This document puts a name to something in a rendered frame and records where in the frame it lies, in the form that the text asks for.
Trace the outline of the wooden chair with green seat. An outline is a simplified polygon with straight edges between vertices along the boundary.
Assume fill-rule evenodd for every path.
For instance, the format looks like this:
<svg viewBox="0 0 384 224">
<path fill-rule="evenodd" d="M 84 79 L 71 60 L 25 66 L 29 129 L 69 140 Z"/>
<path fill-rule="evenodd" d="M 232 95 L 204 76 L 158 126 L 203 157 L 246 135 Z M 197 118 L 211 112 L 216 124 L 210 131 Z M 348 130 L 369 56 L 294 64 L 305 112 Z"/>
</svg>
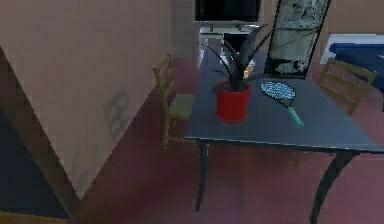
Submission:
<svg viewBox="0 0 384 224">
<path fill-rule="evenodd" d="M 189 120 L 195 95 L 175 92 L 176 74 L 174 72 L 173 59 L 170 54 L 167 54 L 152 70 L 165 115 L 162 144 L 163 148 L 166 149 L 169 141 L 187 142 L 185 137 L 170 136 L 169 131 L 170 127 L 176 125 L 178 121 Z"/>
</svg>

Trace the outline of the black framed picture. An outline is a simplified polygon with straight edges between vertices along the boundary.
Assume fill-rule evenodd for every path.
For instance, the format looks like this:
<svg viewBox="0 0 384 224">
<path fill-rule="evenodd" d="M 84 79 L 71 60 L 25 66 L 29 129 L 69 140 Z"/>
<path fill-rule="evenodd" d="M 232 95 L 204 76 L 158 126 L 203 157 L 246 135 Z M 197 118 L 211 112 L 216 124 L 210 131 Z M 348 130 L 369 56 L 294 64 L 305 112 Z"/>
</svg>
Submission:
<svg viewBox="0 0 384 224">
<path fill-rule="evenodd" d="M 331 0 L 279 0 L 264 72 L 304 79 Z"/>
</svg>

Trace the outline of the dark grey table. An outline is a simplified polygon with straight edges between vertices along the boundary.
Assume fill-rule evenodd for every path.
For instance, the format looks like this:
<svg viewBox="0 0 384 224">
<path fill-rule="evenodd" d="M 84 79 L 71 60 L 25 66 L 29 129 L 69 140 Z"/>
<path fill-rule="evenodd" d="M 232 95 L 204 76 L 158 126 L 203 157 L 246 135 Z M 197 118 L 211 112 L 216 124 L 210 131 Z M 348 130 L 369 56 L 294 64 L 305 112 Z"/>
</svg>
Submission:
<svg viewBox="0 0 384 224">
<path fill-rule="evenodd" d="M 186 138 L 198 144 L 200 157 L 196 210 L 200 209 L 205 190 L 209 144 L 333 153 L 335 157 L 318 185 L 308 224 L 318 224 L 319 213 L 329 189 L 355 156 L 362 153 L 384 155 L 384 147 L 377 144 L 310 80 L 284 81 L 296 91 L 293 108 L 304 122 L 302 127 L 296 125 L 284 106 L 261 92 L 260 78 L 250 83 L 247 117 L 234 124 L 220 121 L 215 116 L 216 95 L 211 90 L 221 81 L 216 72 L 222 68 L 223 65 L 214 52 L 204 52 L 192 113 L 187 125 Z"/>
</svg>

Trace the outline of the black television set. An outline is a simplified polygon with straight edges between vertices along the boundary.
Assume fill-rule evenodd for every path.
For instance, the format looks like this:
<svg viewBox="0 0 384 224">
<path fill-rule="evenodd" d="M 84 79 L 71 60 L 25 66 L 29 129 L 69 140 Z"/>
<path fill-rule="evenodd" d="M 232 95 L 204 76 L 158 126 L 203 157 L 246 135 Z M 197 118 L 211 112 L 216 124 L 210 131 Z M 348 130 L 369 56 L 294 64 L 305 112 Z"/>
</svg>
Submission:
<svg viewBox="0 0 384 224">
<path fill-rule="evenodd" d="M 261 0 L 195 0 L 196 21 L 257 22 Z"/>
</svg>

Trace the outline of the white television stand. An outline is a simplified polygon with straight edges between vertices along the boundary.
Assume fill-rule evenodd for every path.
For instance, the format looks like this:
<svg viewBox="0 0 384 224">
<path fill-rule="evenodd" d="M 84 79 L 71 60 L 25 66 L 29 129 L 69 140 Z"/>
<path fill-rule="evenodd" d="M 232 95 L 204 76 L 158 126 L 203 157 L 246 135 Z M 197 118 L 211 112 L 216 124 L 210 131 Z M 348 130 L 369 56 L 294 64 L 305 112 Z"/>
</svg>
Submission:
<svg viewBox="0 0 384 224">
<path fill-rule="evenodd" d="M 257 24 L 224 24 L 203 26 L 199 30 L 200 56 L 199 63 L 203 62 L 205 51 L 209 46 L 209 40 L 217 40 L 220 43 L 219 56 L 225 62 L 231 62 L 233 56 L 231 50 L 226 46 L 229 43 L 237 55 L 250 55 L 256 48 L 256 34 L 254 30 L 260 30 Z"/>
</svg>

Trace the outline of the dark plant in red pot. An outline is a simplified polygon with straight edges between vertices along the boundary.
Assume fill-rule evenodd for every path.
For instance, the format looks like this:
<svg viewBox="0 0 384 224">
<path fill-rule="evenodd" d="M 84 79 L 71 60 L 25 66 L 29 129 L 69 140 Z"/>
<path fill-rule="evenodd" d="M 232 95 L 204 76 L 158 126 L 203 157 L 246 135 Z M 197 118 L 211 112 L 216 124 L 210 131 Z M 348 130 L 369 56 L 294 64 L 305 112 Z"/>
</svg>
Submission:
<svg viewBox="0 0 384 224">
<path fill-rule="evenodd" d="M 208 47 L 224 66 L 224 71 L 218 70 L 218 73 L 225 76 L 226 80 L 215 84 L 211 90 L 217 98 L 215 115 L 223 122 L 238 123 L 247 116 L 250 82 L 256 79 L 256 75 L 248 73 L 248 76 L 245 76 L 245 72 L 254 56 L 273 32 L 270 29 L 260 42 L 256 43 L 258 33 L 265 27 L 267 24 L 253 28 L 242 42 L 239 51 L 236 51 L 228 41 L 220 43 L 226 61 L 213 48 Z"/>
</svg>

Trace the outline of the wooden slatted chair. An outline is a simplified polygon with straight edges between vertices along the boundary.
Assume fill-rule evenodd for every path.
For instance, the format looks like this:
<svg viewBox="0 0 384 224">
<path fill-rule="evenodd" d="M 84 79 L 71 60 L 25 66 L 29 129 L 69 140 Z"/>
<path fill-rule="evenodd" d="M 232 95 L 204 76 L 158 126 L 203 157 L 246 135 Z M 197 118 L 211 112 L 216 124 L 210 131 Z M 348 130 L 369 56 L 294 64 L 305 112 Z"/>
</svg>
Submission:
<svg viewBox="0 0 384 224">
<path fill-rule="evenodd" d="M 340 101 L 346 107 L 346 113 L 352 115 L 360 100 L 372 86 L 378 72 L 329 58 L 321 71 L 317 86 L 332 99 Z"/>
</svg>

